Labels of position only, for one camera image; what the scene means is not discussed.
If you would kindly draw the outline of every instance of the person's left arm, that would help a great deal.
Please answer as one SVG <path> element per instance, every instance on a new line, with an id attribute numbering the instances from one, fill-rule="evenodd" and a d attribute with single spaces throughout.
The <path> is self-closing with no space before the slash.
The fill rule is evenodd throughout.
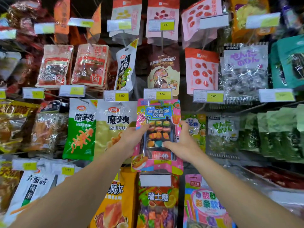
<path id="1" fill-rule="evenodd" d="M 103 201 L 121 164 L 149 128 L 127 128 L 121 139 L 88 166 L 66 178 L 18 215 L 11 228 L 86 228 Z"/>

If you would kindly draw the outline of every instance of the red meat package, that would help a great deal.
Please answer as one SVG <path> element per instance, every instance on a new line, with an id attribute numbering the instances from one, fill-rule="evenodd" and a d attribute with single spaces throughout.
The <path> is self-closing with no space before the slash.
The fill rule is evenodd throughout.
<path id="1" fill-rule="evenodd" d="M 178 38 L 178 19 L 179 19 L 179 0 L 148 0 L 146 37 L 148 44 L 161 45 L 161 32 L 149 31 L 150 23 L 157 20 L 174 19 L 174 30 L 163 31 L 164 45 L 177 43 Z"/>
<path id="2" fill-rule="evenodd" d="M 222 14 L 222 0 L 201 0 L 194 3 L 181 14 L 183 48 L 200 47 L 217 38 L 217 28 L 200 29 L 202 18 Z"/>
<path id="3" fill-rule="evenodd" d="M 110 62 L 111 53 L 108 45 L 80 45 L 72 75 L 72 85 L 107 89 L 107 72 Z"/>
<path id="4" fill-rule="evenodd" d="M 186 48 L 187 94 L 193 90 L 218 89 L 219 55 L 216 52 Z"/>
<path id="5" fill-rule="evenodd" d="M 70 84 L 73 45 L 45 45 L 36 87 L 60 88 Z"/>

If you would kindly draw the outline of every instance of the green snack bag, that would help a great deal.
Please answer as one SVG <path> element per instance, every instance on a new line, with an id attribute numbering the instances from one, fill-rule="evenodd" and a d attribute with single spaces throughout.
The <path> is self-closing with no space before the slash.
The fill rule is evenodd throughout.
<path id="1" fill-rule="evenodd" d="M 257 126 L 260 135 L 260 153 L 264 157 L 273 157 L 274 154 L 272 153 L 272 144 L 269 140 L 266 113 L 257 114 Z"/>
<path id="2" fill-rule="evenodd" d="M 216 153 L 235 153 L 238 150 L 239 117 L 208 117 L 210 149 Z"/>
<path id="3" fill-rule="evenodd" d="M 267 111 L 267 124 L 268 124 L 268 131 L 269 131 L 269 140 L 271 143 L 270 152 L 274 154 L 274 157 L 278 160 L 283 159 L 283 150 L 282 150 L 282 134 L 281 134 L 281 124 L 280 115 L 282 111 Z"/>
<path id="4" fill-rule="evenodd" d="M 245 124 L 244 147 L 243 149 L 259 152 L 260 137 L 257 126 L 257 115 L 248 113 Z"/>
<path id="5" fill-rule="evenodd" d="M 246 115 L 241 115 L 240 117 L 240 131 L 238 138 L 238 146 L 240 149 L 244 149 L 246 117 Z"/>
<path id="6" fill-rule="evenodd" d="M 71 98 L 67 142 L 62 158 L 93 161 L 97 100 Z"/>
<path id="7" fill-rule="evenodd" d="M 197 141 L 200 148 L 206 152 L 206 115 L 182 113 L 181 119 L 185 120 L 189 127 L 189 134 Z"/>
<path id="8" fill-rule="evenodd" d="M 300 147 L 304 157 L 304 104 L 299 104 L 295 110 L 297 119 L 297 129 L 300 132 Z"/>
<path id="9" fill-rule="evenodd" d="M 296 108 L 281 108 L 282 116 L 282 149 L 288 161 L 295 161 L 301 158 L 300 133 L 297 130 Z"/>

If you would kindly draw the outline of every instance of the pink dried fruit bag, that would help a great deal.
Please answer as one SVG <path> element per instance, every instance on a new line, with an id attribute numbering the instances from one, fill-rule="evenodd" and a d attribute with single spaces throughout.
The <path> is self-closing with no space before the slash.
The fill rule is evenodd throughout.
<path id="1" fill-rule="evenodd" d="M 186 48 L 187 94 L 193 90 L 218 89 L 219 55 L 216 52 Z"/>
<path id="2" fill-rule="evenodd" d="M 181 14 L 183 49 L 186 47 L 201 47 L 217 38 L 217 28 L 199 29 L 202 18 L 222 14 L 221 0 L 201 0 L 191 5 Z"/>
<path id="3" fill-rule="evenodd" d="M 177 43 L 179 0 L 148 0 L 146 37 L 148 44 L 161 45 L 161 32 L 150 32 L 150 20 L 174 19 L 174 31 L 163 31 L 164 45 Z"/>

